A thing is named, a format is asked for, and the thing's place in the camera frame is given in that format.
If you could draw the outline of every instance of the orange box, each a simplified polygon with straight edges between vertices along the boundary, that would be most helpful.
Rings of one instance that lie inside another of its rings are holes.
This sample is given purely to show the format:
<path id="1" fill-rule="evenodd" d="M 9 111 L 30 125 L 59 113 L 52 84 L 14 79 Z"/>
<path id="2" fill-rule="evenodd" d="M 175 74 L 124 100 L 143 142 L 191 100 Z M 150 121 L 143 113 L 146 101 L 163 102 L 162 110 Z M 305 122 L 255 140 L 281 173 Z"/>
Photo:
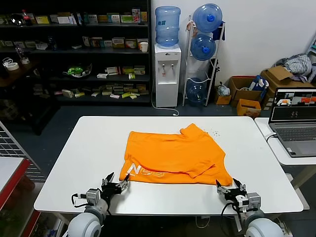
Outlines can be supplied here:
<path id="1" fill-rule="evenodd" d="M 217 93 L 216 90 L 216 94 L 215 94 L 215 104 L 216 105 L 229 105 L 230 101 L 231 101 L 232 96 L 228 95 L 228 96 L 220 96 Z"/>
<path id="2" fill-rule="evenodd" d="M 237 104 L 237 114 L 239 116 L 249 116 L 253 119 L 261 113 L 260 103 L 253 100 L 240 99 Z"/>

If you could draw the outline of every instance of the orange t-shirt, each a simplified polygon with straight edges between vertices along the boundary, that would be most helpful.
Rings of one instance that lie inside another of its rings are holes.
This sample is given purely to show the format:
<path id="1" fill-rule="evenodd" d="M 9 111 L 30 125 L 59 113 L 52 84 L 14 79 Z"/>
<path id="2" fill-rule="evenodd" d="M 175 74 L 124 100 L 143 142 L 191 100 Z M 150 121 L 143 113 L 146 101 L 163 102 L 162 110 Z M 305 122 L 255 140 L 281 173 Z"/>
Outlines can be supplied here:
<path id="1" fill-rule="evenodd" d="M 165 184 L 232 184 L 224 166 L 225 153 L 195 124 L 181 134 L 131 132 L 119 179 Z"/>

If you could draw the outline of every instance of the wire rack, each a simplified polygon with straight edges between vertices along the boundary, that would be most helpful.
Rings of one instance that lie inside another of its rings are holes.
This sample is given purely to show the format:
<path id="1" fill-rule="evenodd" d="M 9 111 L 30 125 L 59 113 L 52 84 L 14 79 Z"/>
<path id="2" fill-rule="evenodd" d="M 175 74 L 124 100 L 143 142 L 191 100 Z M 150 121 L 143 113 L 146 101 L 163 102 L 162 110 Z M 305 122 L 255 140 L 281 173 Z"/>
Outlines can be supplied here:
<path id="1" fill-rule="evenodd" d="M 195 83 L 207 83 L 208 80 L 210 81 L 208 89 L 207 89 L 207 97 L 206 97 L 206 101 L 205 101 L 204 105 L 207 106 L 207 104 L 208 104 L 208 99 L 209 99 L 209 95 L 210 95 L 210 92 L 211 92 L 211 87 L 212 87 L 212 84 L 213 84 L 213 79 L 214 79 L 214 75 L 215 75 L 215 71 L 216 71 L 216 65 L 218 63 L 218 57 L 217 57 L 218 50 L 220 49 L 220 45 L 221 45 L 221 43 L 223 41 L 223 34 L 224 34 L 224 31 L 225 31 L 225 22 L 223 22 L 223 26 L 221 26 L 219 28 L 222 28 L 222 30 L 221 30 L 220 38 L 219 38 L 218 43 L 216 45 L 216 51 L 215 51 L 213 57 L 211 57 L 209 59 L 210 63 L 212 64 L 211 59 L 215 58 L 215 62 L 214 62 L 213 70 L 212 70 L 212 74 L 211 74 L 211 78 L 209 78 L 206 71 L 203 71 L 203 70 L 190 71 L 189 67 L 188 67 L 189 58 L 192 57 L 192 54 L 191 54 L 191 41 L 192 41 L 192 37 L 194 35 L 194 31 L 197 29 L 194 21 L 192 20 L 192 17 L 189 16 L 189 22 L 187 24 L 186 73 L 185 73 L 185 81 L 184 81 L 182 106 L 184 106 L 185 100 L 187 99 L 186 89 L 187 89 L 187 82 L 188 82 L 188 80 L 191 80 L 191 81 L 193 81 Z M 199 75 L 202 75 L 203 79 L 200 79 L 201 81 L 194 81 L 192 79 L 193 77 L 199 78 Z"/>
<path id="2" fill-rule="evenodd" d="M 0 122 L 0 158 L 24 158 L 31 162 L 25 175 L 34 182 L 45 182 L 46 177 L 42 174 L 40 168 L 31 159 L 27 152 L 15 140 L 12 134 L 6 129 L 2 122 Z"/>

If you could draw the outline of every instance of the white desk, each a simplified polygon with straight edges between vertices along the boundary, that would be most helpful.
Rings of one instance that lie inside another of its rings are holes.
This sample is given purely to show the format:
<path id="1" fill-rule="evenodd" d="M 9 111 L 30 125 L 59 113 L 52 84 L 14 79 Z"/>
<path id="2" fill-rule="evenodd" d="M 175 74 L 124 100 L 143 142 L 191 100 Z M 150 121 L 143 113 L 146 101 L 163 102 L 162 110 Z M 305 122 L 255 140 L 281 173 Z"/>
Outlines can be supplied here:
<path id="1" fill-rule="evenodd" d="M 130 131 L 179 133 L 195 123 L 207 131 L 226 153 L 230 175 L 262 198 L 265 213 L 298 212 L 303 205 L 280 164 L 249 117 L 81 117 L 56 161 L 34 207 L 39 211 L 79 213 L 71 195 L 101 186 L 115 172 L 118 181 Z M 225 201 L 216 186 L 130 182 L 111 201 L 112 214 L 220 215 Z M 235 214 L 227 208 L 225 214 Z"/>
<path id="2" fill-rule="evenodd" d="M 255 123 L 263 136 L 273 133 L 269 124 L 269 118 L 256 118 Z M 297 175 L 292 185 L 295 189 L 304 184 L 316 173 L 316 157 L 305 157 L 305 158 L 292 158 L 285 150 L 282 143 L 278 138 L 271 137 L 268 139 L 268 144 L 275 154 L 277 160 L 283 165 L 308 165 L 299 175 Z"/>

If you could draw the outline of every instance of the laptop keyboard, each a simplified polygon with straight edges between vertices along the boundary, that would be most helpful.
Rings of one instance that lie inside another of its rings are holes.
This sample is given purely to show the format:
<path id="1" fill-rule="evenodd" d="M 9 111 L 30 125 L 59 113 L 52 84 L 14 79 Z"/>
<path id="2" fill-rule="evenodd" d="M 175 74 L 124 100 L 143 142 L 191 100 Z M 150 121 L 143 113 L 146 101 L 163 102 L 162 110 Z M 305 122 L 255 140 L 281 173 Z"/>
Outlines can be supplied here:
<path id="1" fill-rule="evenodd" d="M 283 141 L 316 140 L 316 127 L 294 127 L 276 129 Z"/>

